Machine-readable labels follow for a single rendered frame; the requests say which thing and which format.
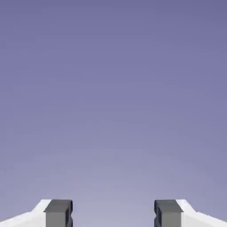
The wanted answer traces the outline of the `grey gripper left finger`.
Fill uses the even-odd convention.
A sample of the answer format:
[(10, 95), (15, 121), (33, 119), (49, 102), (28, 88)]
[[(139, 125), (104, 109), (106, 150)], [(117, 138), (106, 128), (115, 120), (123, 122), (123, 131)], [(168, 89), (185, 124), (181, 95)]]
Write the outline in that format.
[(0, 221), (0, 227), (73, 227), (73, 201), (42, 199), (30, 212)]

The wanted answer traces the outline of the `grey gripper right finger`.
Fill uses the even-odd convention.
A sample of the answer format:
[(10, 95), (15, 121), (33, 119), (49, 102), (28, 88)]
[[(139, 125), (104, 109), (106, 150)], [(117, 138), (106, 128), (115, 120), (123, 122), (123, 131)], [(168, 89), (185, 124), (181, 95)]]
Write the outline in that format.
[(197, 212), (185, 199), (154, 201), (154, 227), (227, 227), (227, 221)]

